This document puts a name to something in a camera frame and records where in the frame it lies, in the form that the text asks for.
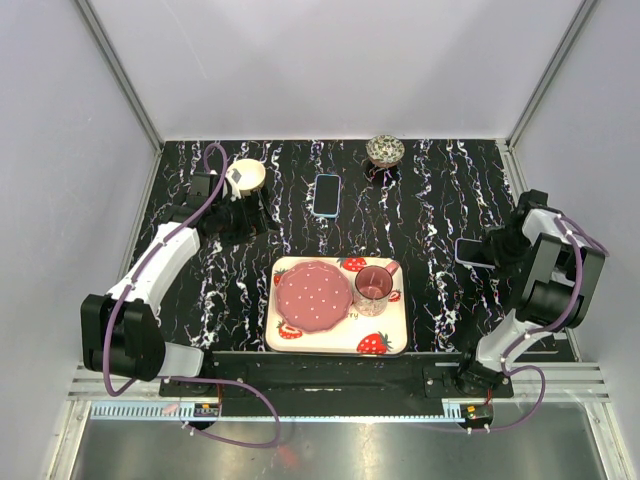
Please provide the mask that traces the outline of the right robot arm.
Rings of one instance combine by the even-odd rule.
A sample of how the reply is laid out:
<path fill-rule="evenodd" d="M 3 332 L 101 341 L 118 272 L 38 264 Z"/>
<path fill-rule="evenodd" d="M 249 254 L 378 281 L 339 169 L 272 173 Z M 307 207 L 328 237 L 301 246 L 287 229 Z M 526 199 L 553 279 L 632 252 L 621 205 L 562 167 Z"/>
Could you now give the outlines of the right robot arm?
<path fill-rule="evenodd" d="M 496 388 L 535 343 L 584 320 L 608 252 L 538 190 L 522 193 L 505 223 L 455 242 L 457 263 L 512 281 L 505 317 L 463 355 L 454 384 L 466 396 Z"/>

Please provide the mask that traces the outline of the purple phone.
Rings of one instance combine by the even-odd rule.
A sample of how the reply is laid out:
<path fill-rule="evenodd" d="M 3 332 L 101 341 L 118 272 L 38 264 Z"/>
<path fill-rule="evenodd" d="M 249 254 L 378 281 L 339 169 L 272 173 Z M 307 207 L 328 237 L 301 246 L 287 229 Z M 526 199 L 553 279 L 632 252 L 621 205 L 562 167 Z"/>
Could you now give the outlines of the purple phone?
<path fill-rule="evenodd" d="M 495 268 L 495 263 L 487 253 L 482 241 L 458 238 L 454 248 L 455 262 L 469 267 L 477 267 L 488 270 Z"/>

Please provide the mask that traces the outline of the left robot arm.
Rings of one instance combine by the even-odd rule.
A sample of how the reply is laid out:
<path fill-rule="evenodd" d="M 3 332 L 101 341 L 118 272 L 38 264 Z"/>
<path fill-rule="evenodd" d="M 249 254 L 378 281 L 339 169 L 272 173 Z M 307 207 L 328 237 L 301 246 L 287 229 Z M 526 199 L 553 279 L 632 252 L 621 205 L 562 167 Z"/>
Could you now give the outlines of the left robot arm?
<path fill-rule="evenodd" d="M 90 294 L 82 302 L 85 368 L 104 378 L 181 377 L 181 384 L 196 396 L 214 388 L 216 372 L 204 364 L 202 350 L 164 339 L 160 307 L 178 274 L 206 241 L 232 246 L 269 229 L 265 182 L 265 173 L 257 167 L 233 167 L 225 176 L 195 175 L 130 271 L 107 293 Z"/>

